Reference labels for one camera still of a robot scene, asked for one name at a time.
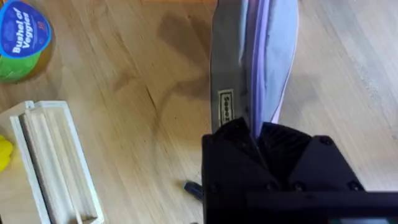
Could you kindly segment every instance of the purple bag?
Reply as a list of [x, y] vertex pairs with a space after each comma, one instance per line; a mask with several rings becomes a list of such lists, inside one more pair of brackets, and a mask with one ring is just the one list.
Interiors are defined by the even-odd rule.
[[213, 17], [211, 120], [276, 123], [295, 53], [296, 0], [219, 0]]

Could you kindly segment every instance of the wood grain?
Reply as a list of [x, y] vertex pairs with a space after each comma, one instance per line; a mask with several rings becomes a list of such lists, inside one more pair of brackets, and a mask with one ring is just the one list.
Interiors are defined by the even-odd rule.
[[[0, 106], [67, 100], [108, 223], [202, 221], [213, 2], [32, 0], [53, 25], [43, 74]], [[398, 2], [300, 1], [280, 122], [330, 134], [367, 189], [398, 188]]]

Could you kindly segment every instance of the yellow object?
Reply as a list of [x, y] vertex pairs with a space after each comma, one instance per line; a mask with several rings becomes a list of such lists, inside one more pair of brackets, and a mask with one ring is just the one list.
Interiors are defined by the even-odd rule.
[[10, 163], [12, 153], [12, 144], [2, 135], [0, 135], [0, 172]]

